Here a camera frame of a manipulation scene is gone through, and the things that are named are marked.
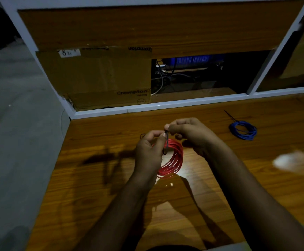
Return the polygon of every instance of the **hand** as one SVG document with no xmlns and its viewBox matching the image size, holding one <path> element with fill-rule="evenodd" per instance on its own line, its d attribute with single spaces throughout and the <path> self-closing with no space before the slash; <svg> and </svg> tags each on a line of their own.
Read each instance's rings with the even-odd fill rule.
<svg viewBox="0 0 304 251">
<path fill-rule="evenodd" d="M 178 140 L 187 139 L 182 142 L 183 147 L 193 148 L 194 151 L 204 156 L 204 151 L 209 145 L 223 143 L 214 132 L 207 128 L 197 118 L 177 119 L 165 125 L 165 130 L 175 135 Z"/>
<path fill-rule="evenodd" d="M 152 147 L 151 142 L 155 136 L 159 138 Z M 151 189 L 155 184 L 165 142 L 164 131 L 152 130 L 144 135 L 136 146 L 136 161 L 132 176 L 143 187 Z"/>
</svg>

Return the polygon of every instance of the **wooden tabletop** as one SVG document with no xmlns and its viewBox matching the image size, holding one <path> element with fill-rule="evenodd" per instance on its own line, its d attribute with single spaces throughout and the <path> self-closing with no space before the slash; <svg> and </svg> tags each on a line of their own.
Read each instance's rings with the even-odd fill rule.
<svg viewBox="0 0 304 251">
<path fill-rule="evenodd" d="M 229 132 L 232 120 L 224 109 L 257 127 L 254 141 Z M 72 249 L 130 177 L 140 135 L 183 117 L 197 117 L 211 128 L 304 224 L 304 171 L 272 165 L 281 154 L 304 151 L 301 94 L 73 120 L 27 250 Z M 207 249 L 244 241 L 209 166 L 192 149 L 184 149 L 178 175 L 158 180 L 131 235 L 142 235 L 136 250 L 162 244 Z"/>
</svg>

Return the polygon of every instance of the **concrete floor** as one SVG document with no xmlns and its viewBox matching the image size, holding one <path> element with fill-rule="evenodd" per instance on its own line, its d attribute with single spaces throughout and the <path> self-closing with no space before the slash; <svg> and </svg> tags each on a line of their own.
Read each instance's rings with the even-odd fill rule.
<svg viewBox="0 0 304 251">
<path fill-rule="evenodd" d="M 69 122 L 27 47 L 0 50 L 0 251 L 24 250 Z"/>
</svg>

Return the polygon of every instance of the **white label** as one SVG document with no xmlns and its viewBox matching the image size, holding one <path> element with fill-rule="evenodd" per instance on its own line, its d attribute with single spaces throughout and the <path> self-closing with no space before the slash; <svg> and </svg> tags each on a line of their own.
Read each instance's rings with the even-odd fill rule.
<svg viewBox="0 0 304 251">
<path fill-rule="evenodd" d="M 80 49 L 59 50 L 59 54 L 61 58 L 81 56 Z"/>
</svg>

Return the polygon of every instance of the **person's right hand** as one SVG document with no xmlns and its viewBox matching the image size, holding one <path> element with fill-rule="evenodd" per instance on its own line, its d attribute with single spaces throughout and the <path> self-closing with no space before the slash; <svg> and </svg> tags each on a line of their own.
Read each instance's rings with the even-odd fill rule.
<svg viewBox="0 0 304 251">
<path fill-rule="evenodd" d="M 197 118 L 177 119 L 166 124 L 165 130 L 171 135 L 175 134 L 178 140 L 187 139 L 182 142 L 183 147 L 193 148 L 200 156 L 204 156 L 208 146 L 222 143 L 221 139 Z"/>
</svg>

